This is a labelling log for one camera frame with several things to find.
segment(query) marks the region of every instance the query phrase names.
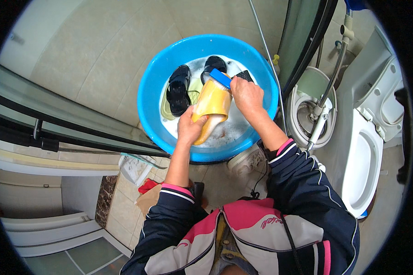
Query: black cable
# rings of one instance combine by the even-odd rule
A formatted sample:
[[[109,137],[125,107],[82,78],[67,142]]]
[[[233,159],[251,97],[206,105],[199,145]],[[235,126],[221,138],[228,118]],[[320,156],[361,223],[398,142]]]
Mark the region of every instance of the black cable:
[[[289,227],[287,227],[287,223],[285,220],[285,217],[283,216],[283,213],[280,214],[281,221],[283,222],[283,226],[285,227],[287,238],[289,239],[289,243],[291,244],[292,248],[292,254],[294,255],[294,261],[297,266],[298,272],[300,275],[303,275],[303,270],[301,269],[300,261],[298,260],[298,253],[297,249],[295,248],[294,240],[292,239],[291,232],[289,231]]]
[[[257,180],[257,182],[255,183],[255,185],[254,185],[254,188],[253,189],[251,189],[251,197],[252,198],[259,198],[259,196],[260,196],[260,193],[259,192],[255,192],[255,187],[257,186],[257,184],[259,183],[259,181],[260,180],[262,180],[263,178],[264,178],[264,176],[266,176],[266,174],[268,173],[268,160],[266,160],[266,171],[265,171],[265,173],[263,174],[263,176],[259,179],[259,180]]]

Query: red cloth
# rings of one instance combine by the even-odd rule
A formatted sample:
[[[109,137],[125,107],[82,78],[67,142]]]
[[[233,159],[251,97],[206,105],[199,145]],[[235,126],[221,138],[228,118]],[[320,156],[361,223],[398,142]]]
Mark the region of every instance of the red cloth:
[[[138,188],[138,192],[141,193],[141,194],[145,194],[145,193],[147,193],[147,191],[149,191],[150,189],[152,189],[153,187],[155,187],[158,184],[159,183],[155,182],[154,180],[147,178],[147,179],[145,179],[144,184],[141,185]]]

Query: yellow bottle cap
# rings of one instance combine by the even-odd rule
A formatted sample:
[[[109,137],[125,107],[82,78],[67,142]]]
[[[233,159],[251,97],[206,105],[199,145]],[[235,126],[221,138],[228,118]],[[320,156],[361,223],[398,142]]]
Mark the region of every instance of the yellow bottle cap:
[[[274,55],[274,59],[272,59],[272,63],[274,63],[274,65],[278,65],[278,59],[280,59],[280,57],[278,55]]]

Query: left hand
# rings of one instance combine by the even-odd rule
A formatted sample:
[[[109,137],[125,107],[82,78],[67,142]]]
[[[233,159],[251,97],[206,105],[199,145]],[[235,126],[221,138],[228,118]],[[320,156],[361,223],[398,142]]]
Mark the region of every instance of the left hand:
[[[192,146],[194,141],[200,136],[202,126],[208,120],[208,116],[202,116],[196,122],[193,122],[191,119],[193,109],[194,105],[191,105],[179,118],[179,123],[177,124],[177,143]]]

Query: soapy water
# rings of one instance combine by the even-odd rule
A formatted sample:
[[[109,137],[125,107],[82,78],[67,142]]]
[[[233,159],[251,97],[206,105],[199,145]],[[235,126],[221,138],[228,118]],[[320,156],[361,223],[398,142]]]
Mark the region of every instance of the soapy water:
[[[195,80],[200,78],[201,73],[204,71],[205,61],[211,55],[194,59],[186,65],[191,70],[191,82],[193,83]],[[223,59],[226,62],[227,73],[231,78],[236,74],[247,70],[247,68],[240,62],[230,59],[223,55],[215,55]],[[253,79],[254,83],[257,85],[257,80],[254,78],[253,74],[249,72],[251,78]],[[164,96],[164,92],[168,87],[168,77],[167,81],[165,82],[164,87],[162,88],[161,96],[159,99],[159,104],[162,102],[162,98]],[[177,139],[177,123],[179,122],[179,118],[174,120],[168,120],[160,114],[161,123],[167,129],[167,131]],[[219,123],[216,128],[212,131],[211,135],[208,139],[201,145],[195,145],[195,147],[200,148],[214,148],[226,145],[228,143],[233,142],[234,140],[240,138],[250,127],[248,121],[243,116],[243,114],[239,111],[234,102],[234,98],[231,101],[231,106],[229,108],[228,119],[224,122]]]

